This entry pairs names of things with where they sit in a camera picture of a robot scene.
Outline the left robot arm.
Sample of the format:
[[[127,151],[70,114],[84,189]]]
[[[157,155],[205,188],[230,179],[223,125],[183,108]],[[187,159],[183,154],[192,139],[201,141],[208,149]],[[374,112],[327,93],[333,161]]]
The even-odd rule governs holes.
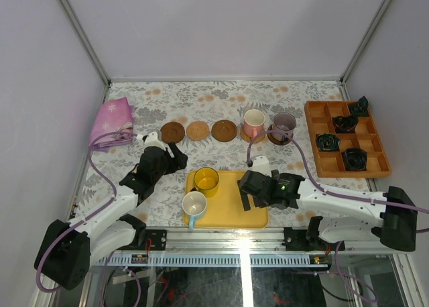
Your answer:
[[[75,288],[90,267],[108,254],[129,246],[141,249],[147,241],[146,224],[130,214],[149,198],[161,177],[183,170],[188,156],[175,143],[147,146],[139,162],[113,186],[113,195],[92,208],[79,209],[67,222],[52,222],[34,262],[36,283],[46,276],[65,290]]]

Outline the white mug pink handle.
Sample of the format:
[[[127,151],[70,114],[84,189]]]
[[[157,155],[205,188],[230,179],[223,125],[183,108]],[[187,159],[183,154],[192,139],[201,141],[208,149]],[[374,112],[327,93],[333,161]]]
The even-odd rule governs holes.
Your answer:
[[[264,131],[265,115],[257,109],[250,109],[244,114],[243,129],[251,139]]]

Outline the purple glass cup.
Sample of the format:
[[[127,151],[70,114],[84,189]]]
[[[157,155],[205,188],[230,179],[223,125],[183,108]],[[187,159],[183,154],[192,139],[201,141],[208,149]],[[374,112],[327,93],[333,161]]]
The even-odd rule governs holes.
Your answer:
[[[273,118],[273,123],[271,124],[271,129],[273,133],[272,137],[281,144],[288,143],[289,140],[285,136],[292,136],[294,129],[296,128],[296,118],[290,113],[278,113]]]

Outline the yellow glass cup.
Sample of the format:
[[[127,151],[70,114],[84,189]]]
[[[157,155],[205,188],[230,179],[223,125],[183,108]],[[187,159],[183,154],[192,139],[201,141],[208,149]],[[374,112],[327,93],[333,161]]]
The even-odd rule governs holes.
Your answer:
[[[213,197],[217,193],[219,182],[219,174],[213,168],[201,168],[194,175],[194,189],[203,193],[207,198]]]

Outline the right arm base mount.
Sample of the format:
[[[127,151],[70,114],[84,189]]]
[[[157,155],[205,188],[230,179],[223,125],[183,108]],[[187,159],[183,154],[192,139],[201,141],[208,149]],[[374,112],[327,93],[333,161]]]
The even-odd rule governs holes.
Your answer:
[[[284,227],[284,242],[282,245],[286,251],[327,251],[335,250],[339,242],[325,241],[320,236],[323,231],[328,231],[328,227],[336,226],[336,222],[328,217],[315,216],[310,219],[306,229],[294,229]]]

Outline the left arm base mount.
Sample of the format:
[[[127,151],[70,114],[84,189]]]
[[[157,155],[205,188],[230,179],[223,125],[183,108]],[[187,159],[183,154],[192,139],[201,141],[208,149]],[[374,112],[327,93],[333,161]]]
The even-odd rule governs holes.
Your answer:
[[[145,250],[145,251],[165,251],[167,230],[147,229],[146,224],[139,218],[125,214],[120,219],[131,225],[135,230],[135,235],[130,244],[120,247],[120,250]]]

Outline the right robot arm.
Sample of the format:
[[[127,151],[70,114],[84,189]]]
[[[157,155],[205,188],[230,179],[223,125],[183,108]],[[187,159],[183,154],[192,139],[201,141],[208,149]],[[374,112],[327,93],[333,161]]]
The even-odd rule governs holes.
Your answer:
[[[271,175],[248,170],[237,182],[244,210],[254,204],[279,209],[295,208],[333,213],[310,218],[307,229],[284,229],[290,251],[345,248],[346,241],[379,242],[396,251],[416,249],[417,212],[404,190],[357,192],[313,183],[296,174],[273,171]]]

